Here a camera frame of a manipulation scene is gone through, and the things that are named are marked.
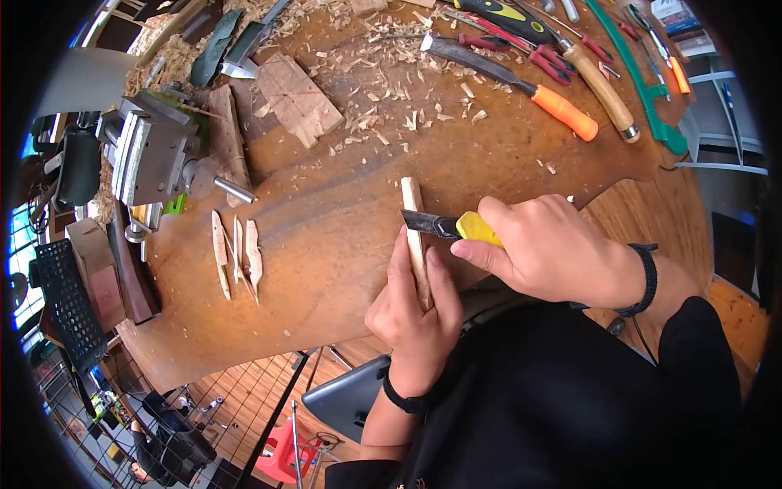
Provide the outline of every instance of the black wristband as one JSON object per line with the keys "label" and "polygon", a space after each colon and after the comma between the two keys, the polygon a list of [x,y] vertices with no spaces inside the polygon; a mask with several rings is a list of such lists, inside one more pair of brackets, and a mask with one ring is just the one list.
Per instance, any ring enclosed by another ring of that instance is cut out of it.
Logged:
{"label": "black wristband", "polygon": [[391,387],[391,381],[389,380],[389,371],[386,369],[386,374],[383,376],[383,391],[386,393],[389,401],[393,402],[395,406],[405,411],[407,414],[419,414],[426,412],[428,403],[426,402],[427,396],[421,397],[408,397],[404,398],[396,393]]}
{"label": "black wristband", "polygon": [[657,293],[657,267],[655,267],[655,260],[651,257],[651,253],[649,253],[650,251],[657,250],[657,243],[648,245],[629,243],[627,246],[638,253],[641,263],[644,264],[646,290],[639,303],[623,309],[614,309],[614,311],[618,312],[623,318],[629,318],[646,311],[646,308],[649,307],[649,304],[651,304]]}

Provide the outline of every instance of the gray chair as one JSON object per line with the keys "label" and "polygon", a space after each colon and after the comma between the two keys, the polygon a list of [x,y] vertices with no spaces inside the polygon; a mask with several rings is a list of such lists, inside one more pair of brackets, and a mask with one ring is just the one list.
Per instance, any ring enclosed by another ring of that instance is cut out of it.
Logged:
{"label": "gray chair", "polygon": [[364,422],[389,365],[389,355],[377,357],[306,392],[301,401],[324,424],[360,443]]}

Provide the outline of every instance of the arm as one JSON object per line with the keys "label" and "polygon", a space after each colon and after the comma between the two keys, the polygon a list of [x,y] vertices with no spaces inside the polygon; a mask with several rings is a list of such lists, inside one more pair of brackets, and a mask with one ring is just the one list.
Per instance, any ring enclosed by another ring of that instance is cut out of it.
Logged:
{"label": "arm", "polygon": [[[420,397],[443,372],[456,346],[462,310],[456,287],[434,248],[426,254],[434,307],[422,311],[411,272],[406,228],[394,243],[388,285],[367,311],[367,327],[392,349],[389,380],[401,397]],[[401,460],[421,422],[395,406],[380,389],[361,436],[362,459]]]}
{"label": "arm", "polygon": [[[606,309],[629,307],[644,296],[646,279],[638,254],[601,236],[564,197],[541,196],[510,206],[485,197],[478,212],[505,250],[464,239],[451,246],[451,253],[517,292]],[[643,314],[664,325],[688,297],[703,291],[678,264],[657,253],[653,257],[657,293]]]}

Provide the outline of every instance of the person's right hand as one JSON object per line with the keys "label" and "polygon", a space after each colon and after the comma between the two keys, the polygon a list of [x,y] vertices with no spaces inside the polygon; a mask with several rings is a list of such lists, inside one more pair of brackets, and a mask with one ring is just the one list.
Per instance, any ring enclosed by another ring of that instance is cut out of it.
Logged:
{"label": "person's right hand", "polygon": [[478,214],[505,250],[460,239],[451,253],[519,293],[610,309],[629,307],[644,296],[644,266],[637,253],[598,234],[563,196],[510,206],[484,197]]}

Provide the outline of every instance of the green tool handle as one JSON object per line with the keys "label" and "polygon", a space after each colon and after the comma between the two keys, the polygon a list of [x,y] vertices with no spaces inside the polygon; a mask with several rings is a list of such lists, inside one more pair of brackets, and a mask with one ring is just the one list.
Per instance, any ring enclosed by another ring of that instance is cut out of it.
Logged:
{"label": "green tool handle", "polygon": [[659,97],[665,94],[665,91],[661,91],[659,87],[647,87],[644,83],[644,77],[641,75],[638,64],[636,63],[633,53],[630,48],[627,47],[627,43],[619,31],[614,27],[611,17],[609,17],[605,11],[595,0],[583,0],[592,12],[605,31],[608,33],[610,39],[616,46],[616,51],[622,57],[625,62],[630,78],[633,79],[633,83],[640,96],[641,103],[644,104],[644,112],[646,118],[649,120],[649,128],[651,129],[651,135],[655,138],[655,141],[660,141],[670,150],[671,153],[682,156],[687,152],[687,140],[679,134],[679,132],[672,126],[662,122],[655,110],[655,97]]}

